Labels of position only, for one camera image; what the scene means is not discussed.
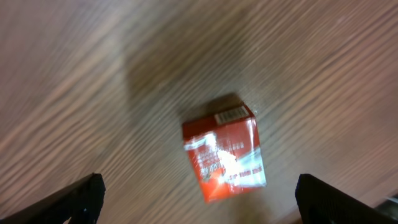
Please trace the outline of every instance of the box front face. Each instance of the box front face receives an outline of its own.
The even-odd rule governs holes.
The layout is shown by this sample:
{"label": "box front face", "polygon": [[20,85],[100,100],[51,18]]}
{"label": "box front face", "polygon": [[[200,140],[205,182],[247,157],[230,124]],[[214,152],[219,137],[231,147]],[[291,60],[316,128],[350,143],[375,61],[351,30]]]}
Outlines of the box front face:
{"label": "box front face", "polygon": [[254,118],[195,136],[184,148],[207,202],[266,185]]}

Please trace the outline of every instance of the orange package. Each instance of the orange package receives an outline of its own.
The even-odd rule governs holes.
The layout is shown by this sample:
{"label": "orange package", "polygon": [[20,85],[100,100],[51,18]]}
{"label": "orange package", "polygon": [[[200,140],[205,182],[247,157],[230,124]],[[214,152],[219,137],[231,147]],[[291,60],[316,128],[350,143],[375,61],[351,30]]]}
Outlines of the orange package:
{"label": "orange package", "polygon": [[182,129],[206,202],[267,184],[256,119],[246,105],[184,123]]}

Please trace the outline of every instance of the barcode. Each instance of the barcode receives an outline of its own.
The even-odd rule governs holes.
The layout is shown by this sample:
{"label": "barcode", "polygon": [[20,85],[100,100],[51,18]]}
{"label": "barcode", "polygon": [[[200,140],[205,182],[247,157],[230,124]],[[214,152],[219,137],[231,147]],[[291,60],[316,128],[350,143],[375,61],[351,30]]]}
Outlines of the barcode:
{"label": "barcode", "polygon": [[222,113],[216,114],[215,118],[218,125],[225,124],[231,121],[235,121],[237,119],[245,118],[249,116],[248,111],[244,106],[240,108],[235,108],[229,111],[225,111]]}

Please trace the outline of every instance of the wooden surface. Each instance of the wooden surface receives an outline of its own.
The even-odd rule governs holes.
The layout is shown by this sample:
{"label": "wooden surface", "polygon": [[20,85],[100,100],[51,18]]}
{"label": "wooden surface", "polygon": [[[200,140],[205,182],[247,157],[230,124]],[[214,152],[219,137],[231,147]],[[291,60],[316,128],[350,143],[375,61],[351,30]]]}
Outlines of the wooden surface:
{"label": "wooden surface", "polygon": [[[0,1],[0,217],[91,172],[100,223],[288,223],[304,172],[377,205],[398,188],[397,4]],[[228,93],[269,185],[206,205],[180,125]]]}

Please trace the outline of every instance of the black object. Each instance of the black object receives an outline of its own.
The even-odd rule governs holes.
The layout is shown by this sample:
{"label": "black object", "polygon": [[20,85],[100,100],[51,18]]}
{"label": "black object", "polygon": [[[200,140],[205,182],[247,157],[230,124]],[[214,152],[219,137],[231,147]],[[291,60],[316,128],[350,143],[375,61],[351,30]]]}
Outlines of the black object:
{"label": "black object", "polygon": [[300,175],[295,195],[303,224],[398,223],[310,174]]}
{"label": "black object", "polygon": [[101,174],[91,174],[47,198],[0,221],[0,224],[96,223],[104,203],[105,185]]}

